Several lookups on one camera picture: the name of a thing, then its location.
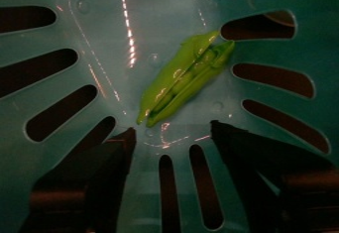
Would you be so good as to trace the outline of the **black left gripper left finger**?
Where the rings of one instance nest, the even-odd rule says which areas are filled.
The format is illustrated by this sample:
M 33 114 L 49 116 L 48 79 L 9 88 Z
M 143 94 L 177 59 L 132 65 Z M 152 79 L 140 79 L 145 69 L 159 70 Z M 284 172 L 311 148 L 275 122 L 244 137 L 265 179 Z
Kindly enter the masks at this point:
M 33 185 L 18 233 L 116 233 L 135 144 L 129 128 L 62 159 Z

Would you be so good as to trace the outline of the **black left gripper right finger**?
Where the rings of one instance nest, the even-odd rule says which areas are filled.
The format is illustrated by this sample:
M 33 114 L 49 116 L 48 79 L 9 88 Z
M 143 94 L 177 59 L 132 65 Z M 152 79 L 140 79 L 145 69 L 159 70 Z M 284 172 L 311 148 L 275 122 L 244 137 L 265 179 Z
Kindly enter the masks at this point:
M 304 149 L 211 122 L 251 233 L 339 233 L 339 168 Z

